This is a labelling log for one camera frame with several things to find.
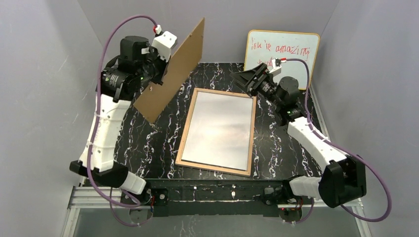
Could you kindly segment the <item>brown cardboard backing board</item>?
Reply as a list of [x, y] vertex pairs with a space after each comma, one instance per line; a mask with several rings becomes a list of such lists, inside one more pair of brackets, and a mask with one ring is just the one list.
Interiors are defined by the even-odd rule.
[[201, 60], [204, 29], [205, 18], [202, 18], [170, 59], [163, 84], [150, 83], [134, 102], [134, 107], [149, 123], [157, 120]]

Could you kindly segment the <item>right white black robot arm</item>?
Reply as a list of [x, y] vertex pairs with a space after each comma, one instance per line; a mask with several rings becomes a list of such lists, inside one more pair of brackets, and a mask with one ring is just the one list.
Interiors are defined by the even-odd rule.
[[307, 113], [298, 103], [301, 91], [297, 79], [286, 76], [275, 83], [264, 63], [231, 73], [230, 77], [247, 95], [260, 95], [275, 106], [279, 125], [308, 151], [322, 171], [321, 177], [287, 179], [281, 189], [283, 198], [307, 196], [322, 199], [328, 207], [335, 208], [366, 195], [365, 166], [330, 145], [328, 137], [309, 123]]

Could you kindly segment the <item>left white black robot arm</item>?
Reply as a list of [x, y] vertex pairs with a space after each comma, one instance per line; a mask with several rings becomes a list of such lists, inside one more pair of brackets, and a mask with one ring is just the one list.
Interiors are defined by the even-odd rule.
[[145, 37], [126, 36], [120, 53], [100, 70], [96, 109], [87, 144], [70, 170], [92, 183], [119, 188], [135, 195], [143, 193], [146, 181], [114, 160], [115, 145], [127, 110], [144, 82], [161, 85], [177, 37], [164, 32], [152, 42]]

